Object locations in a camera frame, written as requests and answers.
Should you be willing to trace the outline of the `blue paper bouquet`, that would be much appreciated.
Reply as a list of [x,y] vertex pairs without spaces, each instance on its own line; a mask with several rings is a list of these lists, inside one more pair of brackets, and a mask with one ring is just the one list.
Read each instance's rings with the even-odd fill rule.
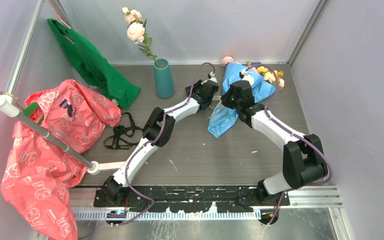
[[252,115],[264,109],[261,101],[285,87],[284,72],[261,63],[244,65],[232,57],[222,60],[222,96],[209,117],[207,130],[221,137],[240,120],[252,128]]

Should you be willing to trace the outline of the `teal ceramic vase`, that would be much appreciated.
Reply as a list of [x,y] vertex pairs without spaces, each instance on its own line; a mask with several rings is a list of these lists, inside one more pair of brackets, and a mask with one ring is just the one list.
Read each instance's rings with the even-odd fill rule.
[[160,58],[154,62],[154,82],[156,95],[168,99],[175,93],[171,66],[166,59]]

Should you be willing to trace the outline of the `cream printed ribbon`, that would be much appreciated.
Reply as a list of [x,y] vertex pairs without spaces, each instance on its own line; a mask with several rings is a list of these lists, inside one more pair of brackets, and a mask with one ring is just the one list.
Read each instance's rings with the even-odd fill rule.
[[212,114],[208,117],[208,119],[211,119],[213,118],[216,114],[218,114],[223,108],[223,104],[222,104],[222,96],[221,95],[215,95],[213,98],[212,98],[213,101],[217,101],[217,104],[215,106],[209,106],[211,109],[213,109],[213,112]]

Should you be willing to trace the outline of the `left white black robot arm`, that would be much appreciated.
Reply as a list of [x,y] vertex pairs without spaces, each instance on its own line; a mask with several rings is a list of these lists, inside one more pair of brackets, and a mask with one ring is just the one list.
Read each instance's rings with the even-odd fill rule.
[[205,110],[212,103],[219,85],[215,77],[198,80],[186,87],[187,98],[182,102],[162,109],[156,107],[143,128],[142,138],[137,147],[102,186],[106,200],[113,206],[121,206],[126,200],[128,188],[145,161],[158,149],[165,146],[171,138],[174,126],[182,119]]

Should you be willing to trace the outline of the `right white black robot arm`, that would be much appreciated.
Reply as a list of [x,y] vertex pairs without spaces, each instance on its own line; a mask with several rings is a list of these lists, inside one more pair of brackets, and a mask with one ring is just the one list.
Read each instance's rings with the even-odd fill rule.
[[256,103],[248,81],[232,83],[221,97],[221,103],[235,110],[243,123],[264,134],[282,150],[282,170],[257,183],[255,194],[261,204],[271,205],[278,194],[307,186],[328,175],[320,138],[295,131],[263,104]]

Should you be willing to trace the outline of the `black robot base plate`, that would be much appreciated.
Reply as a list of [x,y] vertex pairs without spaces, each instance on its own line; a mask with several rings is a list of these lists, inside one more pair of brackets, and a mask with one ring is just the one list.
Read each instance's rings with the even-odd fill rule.
[[216,207],[217,213],[247,213],[259,207],[274,209],[277,203],[290,204],[288,197],[281,197],[280,193],[262,198],[251,185],[142,185],[134,190],[122,188],[115,197],[111,200],[106,187],[101,187],[95,192],[93,206],[127,207],[139,213],[154,200],[150,213],[206,213],[211,206]]

